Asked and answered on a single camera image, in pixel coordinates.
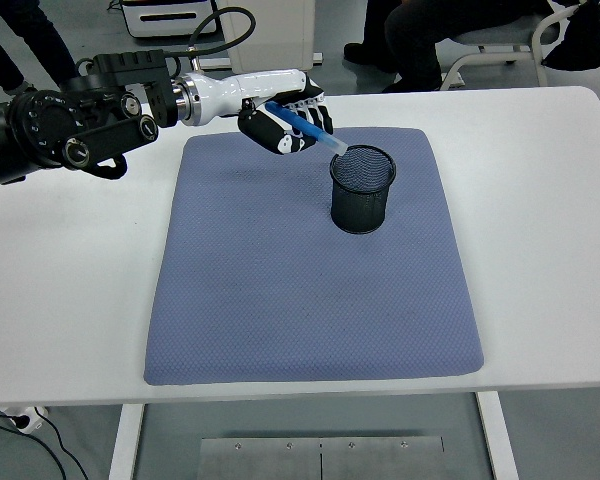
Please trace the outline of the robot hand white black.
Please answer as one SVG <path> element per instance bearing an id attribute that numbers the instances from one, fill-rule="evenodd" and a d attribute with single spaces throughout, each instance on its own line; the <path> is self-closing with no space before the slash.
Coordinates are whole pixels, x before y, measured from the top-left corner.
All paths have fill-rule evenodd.
<path id="1" fill-rule="evenodd" d="M 324 91 L 296 69 L 240 74 L 214 80 L 191 74 L 188 88 L 192 126 L 216 117 L 235 117 L 240 132 L 264 149 L 279 155 L 313 146 L 333 133 Z"/>

